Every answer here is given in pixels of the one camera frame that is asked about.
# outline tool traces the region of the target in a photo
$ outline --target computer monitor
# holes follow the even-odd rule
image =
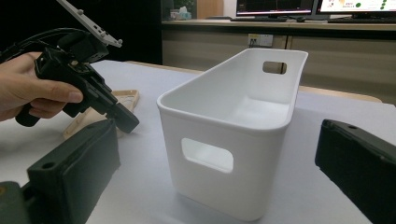
[[[318,0],[317,14],[350,14],[354,18],[396,17],[396,0]]]
[[[236,17],[310,15],[314,0],[237,0]]]

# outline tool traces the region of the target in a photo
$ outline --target table surface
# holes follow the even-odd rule
[[[156,101],[196,75],[112,61],[92,66],[113,91],[139,90],[134,113],[141,123],[119,139],[121,167],[87,223],[245,223],[178,194],[172,186]],[[396,145],[395,115],[394,105],[299,91],[269,207],[252,223],[370,223],[314,164],[320,124],[340,120]],[[0,123],[0,181],[27,183],[26,169],[62,143],[72,120],[60,113],[33,128],[13,119]]]

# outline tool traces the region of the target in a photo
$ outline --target wooden cabinet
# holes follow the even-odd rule
[[[222,16],[224,0],[197,0],[197,19]]]

